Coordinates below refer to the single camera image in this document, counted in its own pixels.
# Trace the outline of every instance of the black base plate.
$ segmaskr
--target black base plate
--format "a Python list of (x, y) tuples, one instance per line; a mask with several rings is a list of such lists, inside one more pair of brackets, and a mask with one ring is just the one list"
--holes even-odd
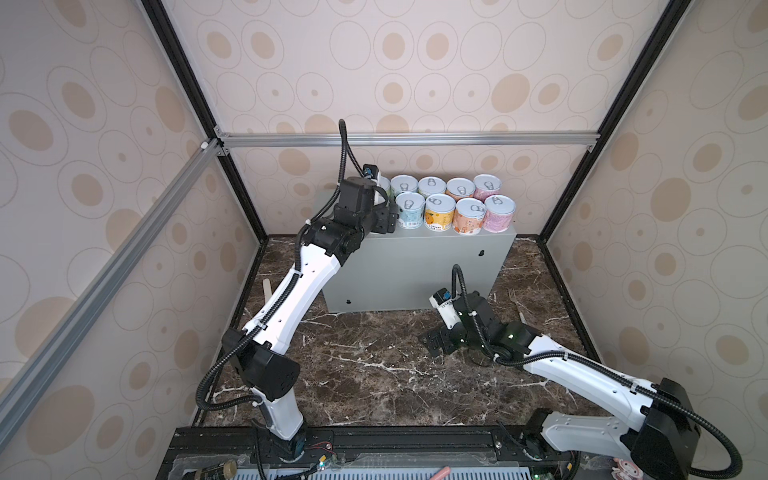
[[(518, 435), (520, 425), (506, 427), (511, 435)], [(253, 447), (256, 436), (251, 427), (186, 427), (177, 429), (157, 473), (157, 480), (165, 480), (178, 456), (242, 455), (248, 454), (255, 463)], [(517, 462), (521, 466), (554, 468), (558, 462), (571, 459), (570, 452), (552, 452), (536, 462), (518, 446), (507, 440), (498, 425), (490, 426), (343, 426), (308, 427), (306, 446), (324, 442), (333, 444), (333, 451), (349, 462), (363, 453), (485, 453), (495, 455), (500, 462)], [(272, 468), (309, 468), (327, 455), (322, 449), (305, 449), (297, 462), (286, 463), (273, 450), (270, 435), (259, 434), (262, 462)]]

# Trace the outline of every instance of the canned food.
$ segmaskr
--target canned food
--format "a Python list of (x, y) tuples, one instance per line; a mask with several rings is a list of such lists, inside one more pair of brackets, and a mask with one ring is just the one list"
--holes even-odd
[(480, 233), (485, 218), (485, 205), (476, 198), (462, 198), (456, 202), (453, 213), (453, 230), (459, 235)]
[(434, 194), (427, 197), (424, 207), (424, 224), (435, 232), (444, 232), (451, 227), (453, 209), (456, 200), (445, 194)]
[(400, 212), (400, 218), (397, 219), (400, 228), (418, 228), (422, 224), (424, 197), (421, 194), (402, 192), (395, 199), (395, 203), (397, 203), (397, 210)]
[(389, 178), (382, 176), (379, 177), (379, 179), (379, 186), (386, 192), (387, 199), (395, 201), (395, 198), (392, 196), (392, 191), (389, 189)]
[(491, 195), (485, 199), (485, 221), (482, 224), (484, 230), (492, 233), (501, 233), (509, 228), (512, 223), (512, 215), (515, 213), (515, 201), (504, 195)]
[(416, 192), (416, 189), (419, 188), (419, 182), (415, 177), (411, 177), (410, 175), (398, 175), (391, 179), (389, 185), (395, 199), (402, 192)]
[(445, 193), (445, 181), (437, 177), (424, 177), (419, 180), (419, 193), (428, 198), (434, 194)]
[(495, 175), (480, 174), (475, 177), (475, 194), (473, 197), (485, 201), (491, 195), (496, 195), (502, 188), (502, 181)]
[(468, 178), (452, 178), (448, 180), (445, 192), (458, 202), (462, 198), (470, 198), (475, 193), (475, 182)]

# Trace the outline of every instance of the aluminum frame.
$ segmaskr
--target aluminum frame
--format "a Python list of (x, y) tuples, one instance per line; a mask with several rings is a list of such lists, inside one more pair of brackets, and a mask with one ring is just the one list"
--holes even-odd
[[(339, 134), (221, 134), (225, 148), (340, 147)], [(596, 131), (511, 131), (350, 133), (349, 144), (360, 147), (429, 145), (594, 145)]]
[(0, 452), (11, 441), (125, 279), (165, 228), (205, 167), (218, 154), (223, 154), (223, 151), (217, 140), (208, 140), (206, 148), (199, 150), (187, 162), (85, 293), (70, 308), (47, 342), (16, 375), (7, 393), (0, 399)]

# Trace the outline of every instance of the marble floor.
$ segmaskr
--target marble floor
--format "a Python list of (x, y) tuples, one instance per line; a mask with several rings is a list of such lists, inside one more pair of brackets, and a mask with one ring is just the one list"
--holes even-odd
[[(293, 239), (270, 240), (241, 324), (264, 304), (293, 263)], [(518, 317), (562, 345), (584, 347), (565, 311), (536, 243), (517, 239), (488, 301), (502, 321)], [(301, 365), (296, 401), (309, 425), (525, 424), (537, 407), (572, 415), (603, 411), (560, 385), (517, 369), (490, 366), (478, 352), (432, 358), (417, 335), (440, 324), (436, 310), (328, 313), (323, 295), (296, 330), (287, 356)], [(227, 366), (214, 401), (244, 394)], [(248, 425), (250, 404), (209, 412), (205, 426)]]

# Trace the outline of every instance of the can lid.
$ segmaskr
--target can lid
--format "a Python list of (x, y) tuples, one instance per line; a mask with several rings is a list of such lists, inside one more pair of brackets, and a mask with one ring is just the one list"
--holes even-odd
[(434, 194), (427, 197), (426, 206), (436, 214), (446, 214), (456, 207), (456, 200), (450, 195)]
[(445, 191), (445, 181), (437, 177), (424, 177), (419, 180), (419, 190), (425, 194), (441, 194)]
[(475, 183), (468, 178), (452, 178), (448, 180), (448, 191), (457, 197), (466, 197), (475, 192)]
[(476, 198), (462, 198), (456, 202), (456, 211), (465, 217), (483, 218), (485, 205)]
[(402, 192), (395, 199), (395, 203), (403, 210), (418, 210), (424, 207), (424, 197), (416, 192)]
[(237, 475), (237, 462), (234, 460), (227, 460), (223, 465), (224, 478), (235, 478)]
[(504, 195), (491, 195), (485, 199), (485, 208), (497, 215), (510, 215), (515, 212), (515, 201)]
[(419, 185), (416, 177), (410, 175), (398, 175), (389, 181), (394, 191), (398, 192), (412, 192), (415, 191)]
[(502, 181), (495, 175), (479, 174), (475, 177), (475, 186), (481, 190), (498, 190), (502, 187)]

